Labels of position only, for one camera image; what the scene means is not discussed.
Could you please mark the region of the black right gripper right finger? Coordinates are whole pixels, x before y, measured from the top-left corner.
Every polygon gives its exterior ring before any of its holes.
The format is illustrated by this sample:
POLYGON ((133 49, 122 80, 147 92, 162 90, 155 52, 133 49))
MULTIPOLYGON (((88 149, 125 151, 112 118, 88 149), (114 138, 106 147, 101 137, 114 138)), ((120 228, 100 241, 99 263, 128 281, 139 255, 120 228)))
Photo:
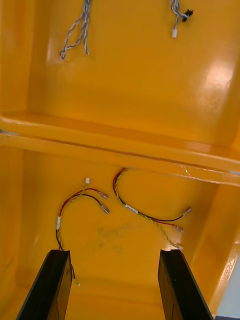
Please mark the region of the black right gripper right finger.
POLYGON ((161 250, 158 284, 166 320, 212 320, 193 273, 179 249, 161 250))

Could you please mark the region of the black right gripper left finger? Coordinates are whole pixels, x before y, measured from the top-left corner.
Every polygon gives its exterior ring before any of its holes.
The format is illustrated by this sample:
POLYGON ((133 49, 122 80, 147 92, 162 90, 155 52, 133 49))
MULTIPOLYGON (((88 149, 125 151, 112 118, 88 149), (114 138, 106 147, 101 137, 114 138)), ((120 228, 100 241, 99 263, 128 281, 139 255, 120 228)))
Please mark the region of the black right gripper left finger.
POLYGON ((52 249, 46 255, 17 319, 64 320, 72 281, 70 251, 52 249))

